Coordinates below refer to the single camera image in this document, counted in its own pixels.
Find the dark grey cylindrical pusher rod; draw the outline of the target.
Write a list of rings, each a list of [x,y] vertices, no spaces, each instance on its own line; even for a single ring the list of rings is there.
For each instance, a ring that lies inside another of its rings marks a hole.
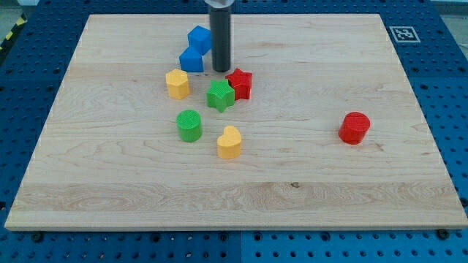
[[[226,72],[231,66],[230,7],[209,7],[212,66],[216,72]]]

